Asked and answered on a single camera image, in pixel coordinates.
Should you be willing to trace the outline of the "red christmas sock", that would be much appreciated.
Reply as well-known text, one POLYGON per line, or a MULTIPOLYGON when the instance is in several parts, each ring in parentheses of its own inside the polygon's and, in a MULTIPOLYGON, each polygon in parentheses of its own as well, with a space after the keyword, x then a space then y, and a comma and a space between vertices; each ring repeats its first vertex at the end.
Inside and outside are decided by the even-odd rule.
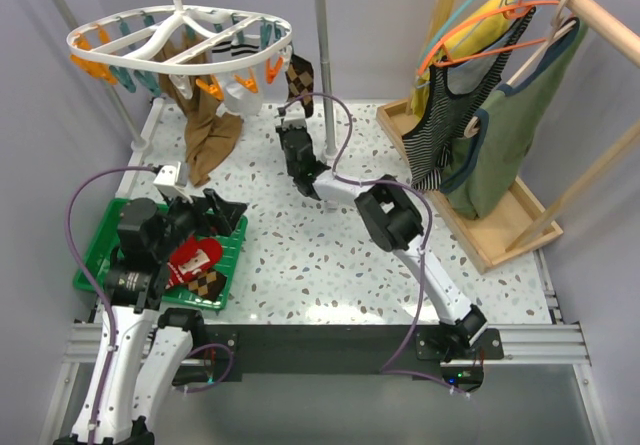
POLYGON ((207 295, 207 276, 216 274, 214 266, 222 257, 223 247, 215 238, 189 238, 169 258, 165 289, 182 286, 198 296, 207 295))

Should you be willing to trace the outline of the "brown argyle sock back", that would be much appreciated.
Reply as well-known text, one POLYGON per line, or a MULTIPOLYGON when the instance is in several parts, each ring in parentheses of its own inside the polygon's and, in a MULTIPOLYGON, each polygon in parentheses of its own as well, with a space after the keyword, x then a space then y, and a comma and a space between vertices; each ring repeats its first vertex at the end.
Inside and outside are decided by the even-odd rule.
POLYGON ((301 105, 306 118, 314 113, 314 101, 311 93, 314 91, 314 68, 310 61, 299 55, 292 54, 286 71, 288 87, 288 101, 304 96, 301 105))

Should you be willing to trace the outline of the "brown argyle sock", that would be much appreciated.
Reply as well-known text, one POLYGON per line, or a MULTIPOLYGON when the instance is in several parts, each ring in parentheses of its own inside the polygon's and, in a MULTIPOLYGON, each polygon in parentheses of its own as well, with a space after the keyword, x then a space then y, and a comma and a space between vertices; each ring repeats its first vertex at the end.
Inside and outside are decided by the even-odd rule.
POLYGON ((301 105, 306 118, 314 113, 314 101, 311 93, 314 91, 314 68, 310 61, 299 55, 292 54, 286 71, 288 87, 288 101, 304 96, 301 105))
POLYGON ((187 289, 200 298, 215 302, 227 285, 227 276, 214 268, 186 283, 187 289))

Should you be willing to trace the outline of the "brown argyle sock front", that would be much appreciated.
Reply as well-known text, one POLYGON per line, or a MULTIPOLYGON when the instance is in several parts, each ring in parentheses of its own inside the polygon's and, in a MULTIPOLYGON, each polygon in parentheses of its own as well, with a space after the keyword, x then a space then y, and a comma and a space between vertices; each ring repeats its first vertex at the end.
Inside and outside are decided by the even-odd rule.
POLYGON ((187 289, 200 298, 215 302, 227 285, 227 276, 214 268, 186 283, 187 289))

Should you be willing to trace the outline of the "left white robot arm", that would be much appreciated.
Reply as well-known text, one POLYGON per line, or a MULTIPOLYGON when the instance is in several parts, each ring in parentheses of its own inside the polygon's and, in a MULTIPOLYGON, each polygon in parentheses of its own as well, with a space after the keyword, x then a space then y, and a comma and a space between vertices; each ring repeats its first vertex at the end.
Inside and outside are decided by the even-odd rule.
POLYGON ((103 285, 99 350, 82 408, 62 444, 152 444, 154 422, 186 357, 208 349, 202 314, 160 309, 169 259, 198 236, 230 236, 247 210, 214 190, 161 210, 139 198, 120 210, 118 246, 103 285))

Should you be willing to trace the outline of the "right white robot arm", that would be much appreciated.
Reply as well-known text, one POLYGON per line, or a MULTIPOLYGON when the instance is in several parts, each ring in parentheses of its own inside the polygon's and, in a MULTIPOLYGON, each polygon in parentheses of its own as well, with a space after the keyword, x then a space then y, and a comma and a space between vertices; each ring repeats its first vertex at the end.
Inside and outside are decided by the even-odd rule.
POLYGON ((371 240, 393 253, 419 283, 438 320, 434 346, 447 358, 469 357, 481 345, 488 322, 479 307, 458 288, 427 247, 430 230, 408 194, 409 187, 385 175, 372 182, 340 178, 316 158, 303 119, 283 120, 276 127, 288 175, 302 195, 319 201, 353 205, 371 240))

